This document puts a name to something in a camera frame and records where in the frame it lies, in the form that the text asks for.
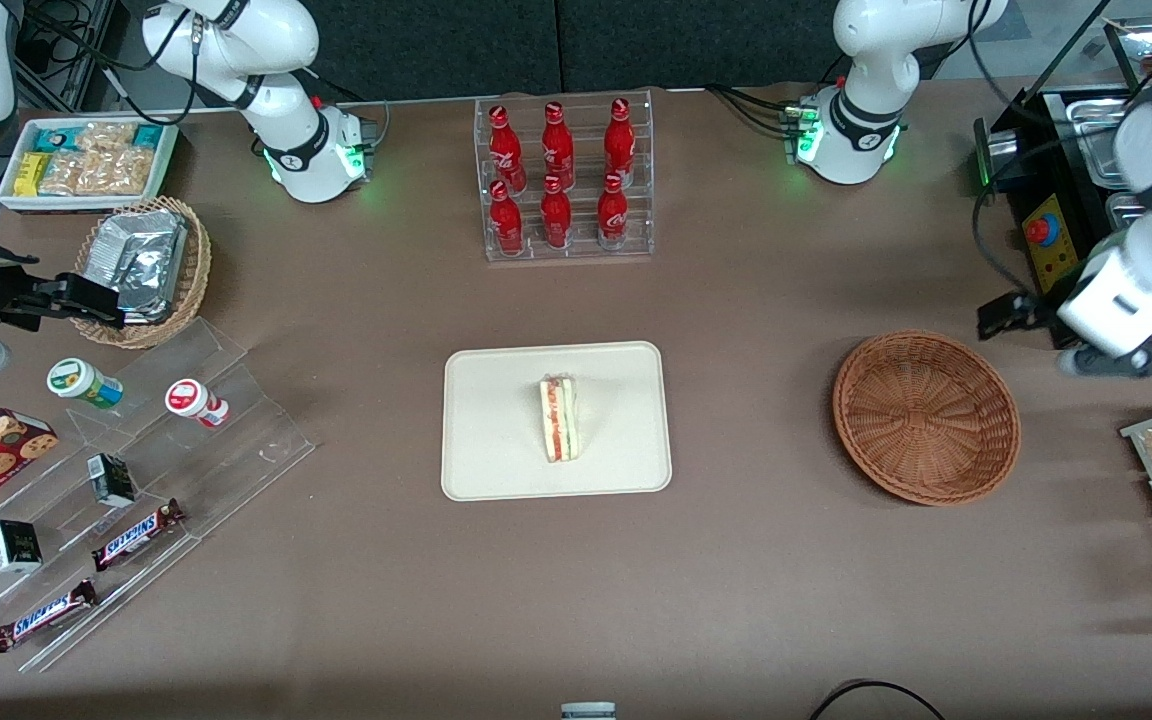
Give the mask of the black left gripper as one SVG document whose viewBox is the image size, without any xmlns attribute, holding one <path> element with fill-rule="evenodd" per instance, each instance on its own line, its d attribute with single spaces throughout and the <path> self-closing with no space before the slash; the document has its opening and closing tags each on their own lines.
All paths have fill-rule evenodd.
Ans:
<svg viewBox="0 0 1152 720">
<path fill-rule="evenodd" d="M 1039 293 L 1007 291 L 978 306 L 975 332 L 979 342 L 1015 331 L 1047 331 L 1053 340 L 1068 340 L 1058 306 Z"/>
</svg>

